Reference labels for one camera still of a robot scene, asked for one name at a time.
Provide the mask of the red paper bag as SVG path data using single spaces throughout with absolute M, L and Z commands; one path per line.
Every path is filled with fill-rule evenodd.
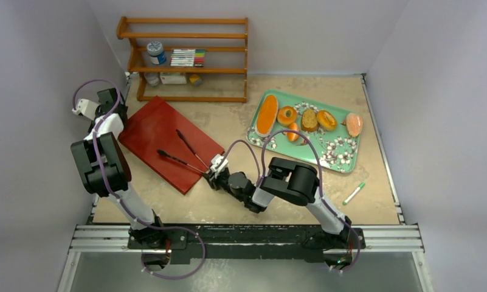
M 175 129 L 180 129 L 207 163 L 224 149 L 180 112 L 159 97 L 155 97 L 137 110 L 119 134 L 119 142 L 160 175 L 177 191 L 185 195 L 201 175 L 167 159 L 156 152 L 169 148 L 177 139 Z

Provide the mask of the fake small sesame roll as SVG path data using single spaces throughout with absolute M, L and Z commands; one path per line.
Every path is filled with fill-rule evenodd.
M 296 142 L 299 139 L 299 134 L 298 134 L 299 127 L 298 127 L 298 125 L 295 122 L 293 122 L 288 126 L 288 129 L 290 130 L 286 133 L 286 137 L 287 137 L 288 141 L 290 141 L 292 143 Z

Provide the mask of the black metal tongs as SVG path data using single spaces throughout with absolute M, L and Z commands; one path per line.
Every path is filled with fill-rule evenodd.
M 205 175 L 208 172 L 208 164 L 200 157 L 192 144 L 185 137 L 180 129 L 175 129 L 177 139 L 170 144 L 169 148 L 156 150 L 157 154 L 162 159 L 173 161 L 177 164 L 189 168 L 200 175 Z

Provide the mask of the fake orange doughnut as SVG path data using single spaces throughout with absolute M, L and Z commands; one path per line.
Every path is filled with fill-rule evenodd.
M 297 115 L 298 113 L 295 108 L 284 106 L 277 113 L 277 122 L 283 127 L 288 127 L 297 120 Z

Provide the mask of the fake brown bread slice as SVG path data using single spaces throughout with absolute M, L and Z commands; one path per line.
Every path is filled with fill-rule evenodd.
M 308 108 L 304 110 L 301 117 L 301 129 L 305 132 L 314 132 L 318 130 L 319 123 L 314 110 Z

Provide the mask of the green floral tray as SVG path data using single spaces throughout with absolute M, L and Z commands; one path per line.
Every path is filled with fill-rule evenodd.
M 302 113 L 307 109 L 315 112 L 321 110 L 328 111 L 336 118 L 337 122 L 342 122 L 351 113 L 347 109 L 306 99 L 287 92 L 269 89 L 263 93 L 246 133 L 247 141 L 257 147 L 262 147 L 263 142 L 266 140 L 265 137 L 257 134 L 255 126 L 261 106 L 266 97 L 270 95 L 276 96 L 280 108 L 291 106 L 297 111 L 297 125 L 300 125 Z M 341 173 L 350 173 L 354 169 L 360 138 L 351 137 L 348 134 L 346 126 L 339 125 L 333 131 L 319 128 L 317 131 L 311 133 L 304 131 L 303 134 L 312 142 L 322 167 Z M 271 139 L 267 145 L 267 149 L 301 161 L 312 164 L 316 163 L 311 148 L 303 142 L 302 138 L 299 138 L 295 142 L 290 142 L 284 133 L 280 133 Z

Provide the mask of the fake golden bagel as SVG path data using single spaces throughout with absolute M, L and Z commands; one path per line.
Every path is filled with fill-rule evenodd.
M 317 121 L 319 125 L 325 131 L 334 131 L 337 128 L 337 120 L 335 117 L 327 110 L 320 110 L 316 114 Z

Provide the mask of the fake pink sugared bread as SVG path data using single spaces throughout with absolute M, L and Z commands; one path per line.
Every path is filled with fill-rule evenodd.
M 345 118 L 345 125 L 351 137 L 358 137 L 363 128 L 362 117 L 355 113 L 349 113 Z

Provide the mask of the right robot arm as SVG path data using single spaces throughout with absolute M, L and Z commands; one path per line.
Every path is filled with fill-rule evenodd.
M 317 170 L 308 164 L 272 158 L 268 173 L 260 183 L 254 184 L 244 172 L 230 173 L 224 157 L 216 155 L 202 176 L 212 189 L 223 189 L 256 214 L 265 211 L 273 198 L 306 207 L 318 220 L 322 238 L 333 247 L 340 248 L 350 239 L 358 238 L 352 236 L 348 217 L 335 210 L 324 197 Z

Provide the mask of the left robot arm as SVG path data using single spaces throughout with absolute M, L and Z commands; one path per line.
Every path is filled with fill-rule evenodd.
M 130 223 L 131 242 L 161 248 L 163 224 L 131 185 L 131 170 L 117 142 L 128 120 L 127 107 L 115 88 L 97 93 L 99 101 L 80 99 L 72 112 L 91 120 L 88 134 L 71 145 L 81 182 L 88 193 L 110 200 Z

